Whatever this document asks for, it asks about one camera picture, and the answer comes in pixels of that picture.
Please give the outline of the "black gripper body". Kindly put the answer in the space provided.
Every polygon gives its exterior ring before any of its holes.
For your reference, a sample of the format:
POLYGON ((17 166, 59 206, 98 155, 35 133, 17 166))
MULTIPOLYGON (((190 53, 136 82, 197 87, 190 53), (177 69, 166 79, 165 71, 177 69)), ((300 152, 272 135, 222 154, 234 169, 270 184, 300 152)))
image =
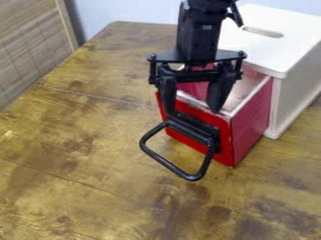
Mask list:
POLYGON ((150 84, 158 85, 158 69, 167 67, 178 83, 214 82, 218 65, 231 62, 235 80, 242 77, 242 62, 247 55, 219 50, 222 22, 230 18, 243 25, 234 1, 182 1, 179 5, 175 46, 169 52, 154 53, 150 61, 150 84))

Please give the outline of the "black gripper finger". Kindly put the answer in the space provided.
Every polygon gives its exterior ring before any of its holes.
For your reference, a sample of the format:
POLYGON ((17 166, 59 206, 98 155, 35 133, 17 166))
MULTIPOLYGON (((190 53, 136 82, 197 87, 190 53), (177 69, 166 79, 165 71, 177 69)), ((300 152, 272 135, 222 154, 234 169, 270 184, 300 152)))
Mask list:
POLYGON ((167 115, 174 115, 175 112, 175 97, 177 97, 177 80, 175 75, 167 67, 158 69, 158 92, 163 110, 167 115))
POLYGON ((206 102, 213 113, 222 109, 235 83, 235 72, 231 62, 218 65, 219 77, 209 83, 206 102))

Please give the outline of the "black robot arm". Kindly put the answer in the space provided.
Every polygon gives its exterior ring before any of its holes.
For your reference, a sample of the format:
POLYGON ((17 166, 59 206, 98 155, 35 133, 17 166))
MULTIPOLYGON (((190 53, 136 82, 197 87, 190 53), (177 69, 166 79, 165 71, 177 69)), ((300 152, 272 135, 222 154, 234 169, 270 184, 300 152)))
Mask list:
POLYGON ((247 55, 218 49, 222 21, 230 18, 238 27, 243 25, 237 1, 181 1, 175 47, 148 57, 150 84, 158 88, 167 115, 175 115, 177 84, 207 82, 206 103, 218 113, 235 81, 242 79, 247 55))

